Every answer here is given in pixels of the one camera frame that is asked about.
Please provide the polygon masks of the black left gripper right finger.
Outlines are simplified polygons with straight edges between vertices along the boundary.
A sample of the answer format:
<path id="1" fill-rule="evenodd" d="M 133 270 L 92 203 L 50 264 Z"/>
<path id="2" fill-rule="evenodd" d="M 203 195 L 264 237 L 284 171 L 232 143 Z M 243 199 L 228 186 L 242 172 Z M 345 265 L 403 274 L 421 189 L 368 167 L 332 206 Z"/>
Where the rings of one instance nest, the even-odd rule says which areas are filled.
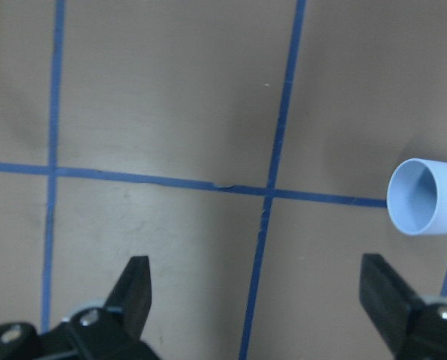
<path id="1" fill-rule="evenodd" d="M 359 301 L 392 353 L 403 350 L 426 303 L 378 253 L 361 257 Z"/>

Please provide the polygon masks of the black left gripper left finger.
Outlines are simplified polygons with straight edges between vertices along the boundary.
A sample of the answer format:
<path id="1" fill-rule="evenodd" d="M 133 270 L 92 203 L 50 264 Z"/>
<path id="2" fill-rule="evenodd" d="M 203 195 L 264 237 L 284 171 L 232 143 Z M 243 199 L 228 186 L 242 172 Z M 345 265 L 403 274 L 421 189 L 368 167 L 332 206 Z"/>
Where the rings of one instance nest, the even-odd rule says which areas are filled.
<path id="1" fill-rule="evenodd" d="M 139 340 L 152 306 L 148 256 L 132 256 L 107 297 L 104 308 L 117 316 L 123 329 Z"/>

